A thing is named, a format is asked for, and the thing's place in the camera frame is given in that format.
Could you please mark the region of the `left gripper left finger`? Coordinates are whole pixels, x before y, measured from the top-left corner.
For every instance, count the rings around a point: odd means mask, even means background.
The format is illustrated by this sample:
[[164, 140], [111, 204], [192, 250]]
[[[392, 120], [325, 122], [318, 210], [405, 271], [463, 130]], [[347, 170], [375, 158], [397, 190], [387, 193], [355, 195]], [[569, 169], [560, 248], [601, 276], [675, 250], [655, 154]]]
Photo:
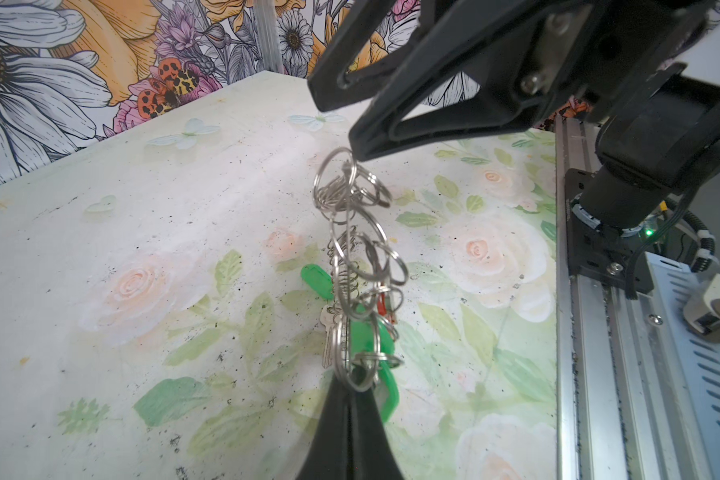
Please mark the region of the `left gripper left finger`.
[[350, 394], [332, 378], [315, 436], [297, 479], [344, 480], [350, 468]]

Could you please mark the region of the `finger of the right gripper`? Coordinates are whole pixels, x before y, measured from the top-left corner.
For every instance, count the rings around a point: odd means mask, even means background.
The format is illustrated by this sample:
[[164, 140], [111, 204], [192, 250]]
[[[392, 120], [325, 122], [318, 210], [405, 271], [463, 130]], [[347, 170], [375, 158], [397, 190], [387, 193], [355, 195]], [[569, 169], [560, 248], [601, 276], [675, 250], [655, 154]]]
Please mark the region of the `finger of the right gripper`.
[[[349, 133], [362, 161], [441, 140], [526, 130], [585, 85], [580, 63], [609, 1], [457, 1], [438, 19]], [[467, 100], [415, 115], [447, 80]]]
[[[448, 1], [414, 1], [408, 14], [398, 1], [356, 1], [339, 22], [307, 84], [316, 108], [337, 110], [378, 94], [450, 9]], [[387, 17], [411, 21], [406, 41], [373, 59], [373, 36]]]

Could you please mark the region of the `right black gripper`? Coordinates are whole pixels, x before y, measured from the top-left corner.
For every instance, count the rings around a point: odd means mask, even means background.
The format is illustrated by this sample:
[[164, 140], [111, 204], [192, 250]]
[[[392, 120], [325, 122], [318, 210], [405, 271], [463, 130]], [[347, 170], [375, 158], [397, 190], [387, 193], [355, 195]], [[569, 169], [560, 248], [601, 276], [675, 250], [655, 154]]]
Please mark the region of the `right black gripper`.
[[603, 124], [587, 192], [690, 192], [720, 173], [720, 80], [681, 54], [710, 1], [556, 1], [539, 33], [548, 94], [587, 101]]

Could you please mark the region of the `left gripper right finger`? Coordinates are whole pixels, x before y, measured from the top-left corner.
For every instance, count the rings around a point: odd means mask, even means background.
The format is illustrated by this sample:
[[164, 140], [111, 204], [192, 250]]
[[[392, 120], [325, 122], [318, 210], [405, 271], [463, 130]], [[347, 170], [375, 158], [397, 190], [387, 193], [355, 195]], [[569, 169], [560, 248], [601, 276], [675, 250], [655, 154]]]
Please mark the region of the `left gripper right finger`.
[[350, 395], [349, 478], [403, 479], [370, 390]]

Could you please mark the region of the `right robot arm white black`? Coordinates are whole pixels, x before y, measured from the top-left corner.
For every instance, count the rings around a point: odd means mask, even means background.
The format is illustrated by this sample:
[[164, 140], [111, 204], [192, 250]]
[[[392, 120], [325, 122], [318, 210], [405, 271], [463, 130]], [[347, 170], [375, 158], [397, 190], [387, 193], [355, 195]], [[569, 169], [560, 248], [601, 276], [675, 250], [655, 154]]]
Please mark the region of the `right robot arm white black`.
[[673, 51], [708, 1], [425, 1], [401, 48], [353, 62], [391, 9], [350, 10], [308, 80], [322, 111], [360, 101], [355, 156], [526, 130], [576, 95], [603, 121], [602, 169], [579, 200], [601, 224], [631, 228], [667, 195], [692, 197], [720, 171], [720, 87], [684, 75]]

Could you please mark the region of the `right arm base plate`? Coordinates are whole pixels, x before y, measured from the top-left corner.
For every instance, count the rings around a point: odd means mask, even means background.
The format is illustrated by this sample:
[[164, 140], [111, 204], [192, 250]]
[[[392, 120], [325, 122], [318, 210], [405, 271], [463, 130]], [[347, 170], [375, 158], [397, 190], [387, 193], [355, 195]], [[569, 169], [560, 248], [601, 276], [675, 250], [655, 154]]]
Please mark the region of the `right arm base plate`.
[[622, 290], [632, 278], [636, 292], [650, 293], [654, 284], [646, 255], [639, 256], [632, 274], [627, 267], [643, 242], [638, 216], [648, 213], [652, 196], [618, 179], [608, 168], [596, 174], [568, 170], [564, 194], [569, 272]]

